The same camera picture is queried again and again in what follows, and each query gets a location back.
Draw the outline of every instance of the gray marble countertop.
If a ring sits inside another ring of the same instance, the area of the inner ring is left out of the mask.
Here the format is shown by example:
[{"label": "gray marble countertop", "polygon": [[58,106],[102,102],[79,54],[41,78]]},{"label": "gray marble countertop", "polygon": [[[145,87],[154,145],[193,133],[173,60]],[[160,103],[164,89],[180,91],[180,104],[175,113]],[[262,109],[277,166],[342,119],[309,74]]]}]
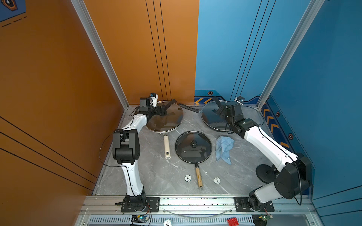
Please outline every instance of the gray marble countertop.
[{"label": "gray marble countertop", "polygon": [[[136,106],[130,106],[127,116],[122,122],[125,126],[130,120],[128,116]],[[263,118],[255,110],[243,107],[245,118],[251,118],[257,123]],[[256,174],[255,169],[260,164],[272,163],[251,143],[236,134],[216,132],[209,128],[201,118],[201,113],[183,109],[184,119],[179,127],[168,134],[171,159],[165,159],[163,135],[143,127],[139,133],[141,154],[138,159],[141,181],[147,195],[248,195],[249,192],[265,185]],[[262,129],[270,134],[266,123]],[[211,156],[199,164],[203,181],[203,191],[198,188],[195,165],[182,161],[175,152],[175,142],[180,134],[186,131],[200,131],[208,136],[212,143]],[[234,139],[234,147],[230,150],[231,165],[222,159],[216,161],[216,139],[219,136],[229,136]],[[109,165],[116,165],[110,157]],[[185,176],[192,177],[190,182]],[[221,179],[215,184],[213,179]],[[126,182],[120,167],[106,167],[96,188],[97,195],[125,195]]]}]

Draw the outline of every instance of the vent grille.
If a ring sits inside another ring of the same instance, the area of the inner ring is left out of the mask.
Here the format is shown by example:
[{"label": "vent grille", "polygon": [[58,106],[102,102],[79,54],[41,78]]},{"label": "vent grille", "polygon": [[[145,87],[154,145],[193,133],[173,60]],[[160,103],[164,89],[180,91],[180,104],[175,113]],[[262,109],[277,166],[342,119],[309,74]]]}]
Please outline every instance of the vent grille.
[{"label": "vent grille", "polygon": [[[174,215],[156,215],[154,214],[151,219],[150,226],[163,226],[165,220],[169,219],[172,225],[177,226],[191,226],[191,225],[227,225],[227,220],[234,218],[234,216],[228,215],[227,217],[215,217],[215,218],[204,218],[202,216],[195,217],[193,219],[178,217]],[[236,217],[239,225],[254,225],[253,218],[251,215],[246,214],[242,217]],[[91,215],[88,224],[90,225],[129,225],[130,215]]]}]

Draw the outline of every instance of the wooden pan handle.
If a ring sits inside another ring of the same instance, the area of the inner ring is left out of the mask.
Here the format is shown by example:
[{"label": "wooden pan handle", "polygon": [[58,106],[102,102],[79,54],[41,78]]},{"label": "wooden pan handle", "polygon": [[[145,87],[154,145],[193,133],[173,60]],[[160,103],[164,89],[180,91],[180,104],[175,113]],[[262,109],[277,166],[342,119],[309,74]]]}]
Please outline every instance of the wooden pan handle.
[{"label": "wooden pan handle", "polygon": [[170,153],[170,144],[168,142],[168,136],[164,136],[163,137],[164,143],[165,143],[165,158],[166,159],[170,159],[171,158],[171,153]]},{"label": "wooden pan handle", "polygon": [[200,190],[202,190],[202,179],[200,174],[200,168],[198,164],[196,164],[195,167],[196,167],[197,183],[199,184]]}]

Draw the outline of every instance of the orange wall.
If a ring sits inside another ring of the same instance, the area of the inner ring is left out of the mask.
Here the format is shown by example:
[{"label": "orange wall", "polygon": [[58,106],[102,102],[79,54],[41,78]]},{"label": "orange wall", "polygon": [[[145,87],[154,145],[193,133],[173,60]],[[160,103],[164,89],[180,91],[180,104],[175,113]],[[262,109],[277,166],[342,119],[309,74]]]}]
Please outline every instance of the orange wall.
[{"label": "orange wall", "polygon": [[198,0],[85,3],[130,104],[151,92],[194,102]]},{"label": "orange wall", "polygon": [[0,23],[1,223],[72,225],[123,109],[71,2],[26,9]]}]

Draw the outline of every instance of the blue cloth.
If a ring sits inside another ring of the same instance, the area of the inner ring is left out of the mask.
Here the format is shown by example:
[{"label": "blue cloth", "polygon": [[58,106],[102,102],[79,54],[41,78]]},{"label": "blue cloth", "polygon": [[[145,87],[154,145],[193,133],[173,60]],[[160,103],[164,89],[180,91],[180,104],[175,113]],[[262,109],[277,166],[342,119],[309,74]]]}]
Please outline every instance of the blue cloth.
[{"label": "blue cloth", "polygon": [[234,147],[234,140],[230,137],[220,136],[216,140],[216,161],[223,159],[231,165],[229,151]]}]

